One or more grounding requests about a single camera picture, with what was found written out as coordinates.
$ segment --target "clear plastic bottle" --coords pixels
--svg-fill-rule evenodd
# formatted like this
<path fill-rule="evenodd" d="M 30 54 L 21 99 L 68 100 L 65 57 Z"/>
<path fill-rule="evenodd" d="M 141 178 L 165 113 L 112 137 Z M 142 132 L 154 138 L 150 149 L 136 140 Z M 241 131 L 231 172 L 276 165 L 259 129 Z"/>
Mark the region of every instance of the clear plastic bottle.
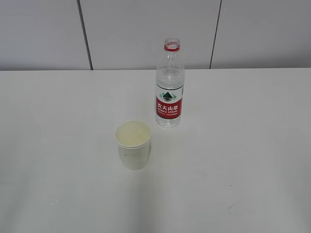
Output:
<path fill-rule="evenodd" d="M 165 128 L 180 122 L 185 67 L 179 49 L 178 39 L 167 38 L 156 68 L 156 121 Z"/>

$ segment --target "white paper cup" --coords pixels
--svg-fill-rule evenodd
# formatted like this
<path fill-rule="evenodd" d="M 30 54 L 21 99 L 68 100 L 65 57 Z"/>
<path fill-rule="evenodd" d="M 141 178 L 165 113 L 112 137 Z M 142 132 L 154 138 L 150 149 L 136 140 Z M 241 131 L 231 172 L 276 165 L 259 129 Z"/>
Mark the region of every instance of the white paper cup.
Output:
<path fill-rule="evenodd" d="M 151 131 L 149 126 L 138 120 L 120 125 L 115 133 L 119 144 L 119 156 L 131 170 L 142 169 L 148 162 Z"/>

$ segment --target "red bottle label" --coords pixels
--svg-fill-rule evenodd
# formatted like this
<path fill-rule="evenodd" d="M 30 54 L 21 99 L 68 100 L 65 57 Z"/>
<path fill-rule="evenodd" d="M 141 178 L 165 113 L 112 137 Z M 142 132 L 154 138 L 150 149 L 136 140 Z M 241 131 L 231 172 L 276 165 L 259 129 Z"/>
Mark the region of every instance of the red bottle label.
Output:
<path fill-rule="evenodd" d="M 164 119 L 174 119 L 181 114 L 183 87 L 168 90 L 156 87 L 156 113 Z"/>

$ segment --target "wall seam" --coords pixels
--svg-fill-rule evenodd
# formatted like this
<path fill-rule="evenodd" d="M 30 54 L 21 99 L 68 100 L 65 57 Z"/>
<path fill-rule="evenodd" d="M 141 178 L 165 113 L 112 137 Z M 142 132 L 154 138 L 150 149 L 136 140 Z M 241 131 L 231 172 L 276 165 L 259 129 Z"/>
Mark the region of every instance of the wall seam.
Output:
<path fill-rule="evenodd" d="M 91 70 L 93 70 L 92 58 L 91 58 L 91 53 L 89 51 L 88 40 L 87 40 L 87 35 L 86 35 L 86 27 L 85 27 L 85 24 L 84 24 L 84 19 L 83 19 L 83 14 L 82 14 L 82 8 L 81 8 L 80 0 L 77 0 L 77 4 L 78 4 L 79 15 L 80 15 L 81 27 L 82 27 L 82 31 L 83 31 L 84 42 L 85 42 L 85 45 L 86 45 L 86 52 L 87 52 L 89 68 Z"/>
<path fill-rule="evenodd" d="M 218 24 L 219 24 L 219 17 L 220 17 L 220 10 L 221 10 L 221 8 L 222 8 L 222 3 L 223 3 L 223 0 L 220 0 L 219 11 L 218 11 L 218 17 L 217 17 L 217 23 L 216 23 L 216 29 L 215 29 L 215 36 L 214 36 L 214 42 L 213 42 L 213 49 L 212 49 L 212 54 L 211 54 L 210 63 L 209 63 L 209 69 L 211 69 L 212 61 L 213 61 L 213 55 L 214 55 L 214 49 L 215 49 L 216 36 L 217 36 L 217 30 L 218 30 Z"/>

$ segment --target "mountain logo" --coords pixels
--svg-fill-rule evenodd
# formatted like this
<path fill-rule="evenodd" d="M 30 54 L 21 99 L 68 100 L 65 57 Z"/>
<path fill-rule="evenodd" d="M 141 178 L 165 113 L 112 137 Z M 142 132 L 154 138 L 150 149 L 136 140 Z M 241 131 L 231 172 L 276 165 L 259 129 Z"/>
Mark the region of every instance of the mountain logo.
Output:
<path fill-rule="evenodd" d="M 171 102 L 172 100 L 177 98 L 175 94 L 170 94 L 169 92 L 160 94 L 160 97 L 166 102 Z"/>

